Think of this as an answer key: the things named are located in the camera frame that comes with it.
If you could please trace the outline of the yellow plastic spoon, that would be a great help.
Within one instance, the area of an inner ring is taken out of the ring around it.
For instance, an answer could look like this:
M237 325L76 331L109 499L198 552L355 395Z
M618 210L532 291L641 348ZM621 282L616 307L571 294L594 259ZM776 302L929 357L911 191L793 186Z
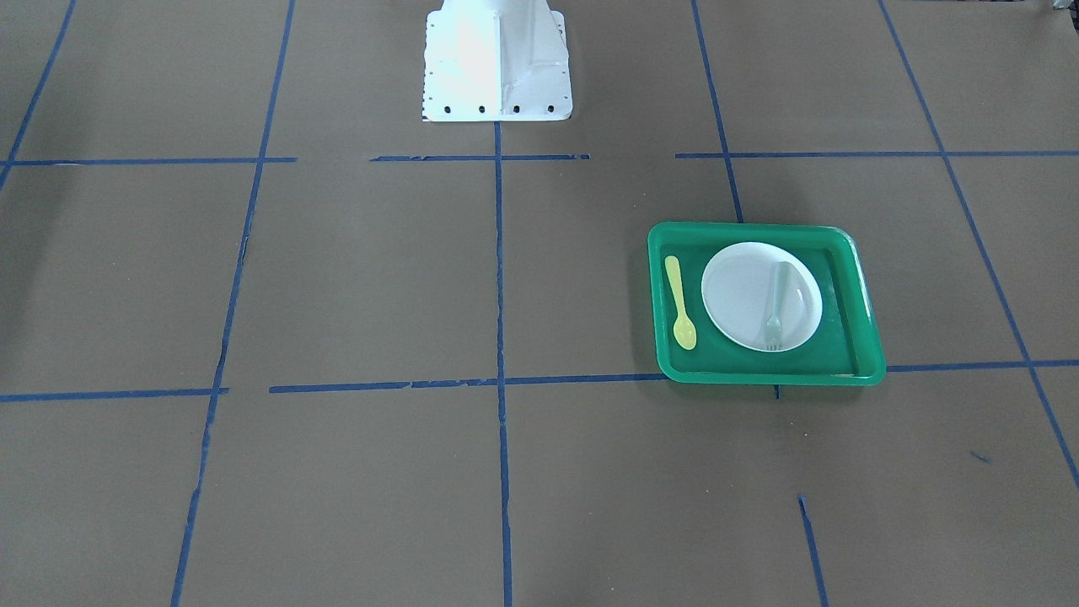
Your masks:
M672 336L674 336L679 348L686 351L694 350L697 345L697 331L696 326L691 321L689 312L686 308L684 282L679 259L675 256L666 256L663 259L663 266L670 285L672 298L674 299L675 318L672 323Z

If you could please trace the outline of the white round plate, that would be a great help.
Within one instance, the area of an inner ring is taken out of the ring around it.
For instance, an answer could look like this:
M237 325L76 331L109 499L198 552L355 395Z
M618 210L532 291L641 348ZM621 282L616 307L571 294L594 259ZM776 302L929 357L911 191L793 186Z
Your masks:
M763 331L770 314L771 267L779 261L790 264L780 351L792 351L809 342L824 318L824 295L804 262L781 247L743 242L720 250L704 270L706 314L725 337L745 349L771 353L765 350Z

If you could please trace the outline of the pale green plastic fork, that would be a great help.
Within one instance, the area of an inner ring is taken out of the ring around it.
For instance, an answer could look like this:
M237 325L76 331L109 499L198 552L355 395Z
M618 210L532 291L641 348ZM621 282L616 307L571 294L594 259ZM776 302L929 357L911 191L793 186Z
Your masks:
M779 261L771 267L771 290L768 300L768 318L764 326L763 337L766 351L780 351L783 348L783 311L786 311L787 274L790 264Z

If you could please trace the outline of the green plastic tray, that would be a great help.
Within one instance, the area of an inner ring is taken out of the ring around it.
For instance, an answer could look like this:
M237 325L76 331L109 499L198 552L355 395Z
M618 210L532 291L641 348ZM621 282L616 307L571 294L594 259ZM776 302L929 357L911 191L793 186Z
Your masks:
M732 244L762 242L793 253L812 272L824 315L809 342L792 351L751 351L725 337L706 314L701 278L709 260ZM853 238L843 230L798 224L663 222L647 237L652 325L663 372L683 384L874 385L885 354ZM675 256L696 326L694 350L672 336L674 299L663 259Z

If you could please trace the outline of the white pedestal column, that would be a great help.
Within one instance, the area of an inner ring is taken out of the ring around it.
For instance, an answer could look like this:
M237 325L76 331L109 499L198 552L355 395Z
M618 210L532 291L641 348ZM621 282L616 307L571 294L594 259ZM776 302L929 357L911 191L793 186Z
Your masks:
M443 1L425 24L424 121L572 116L566 20L546 1Z

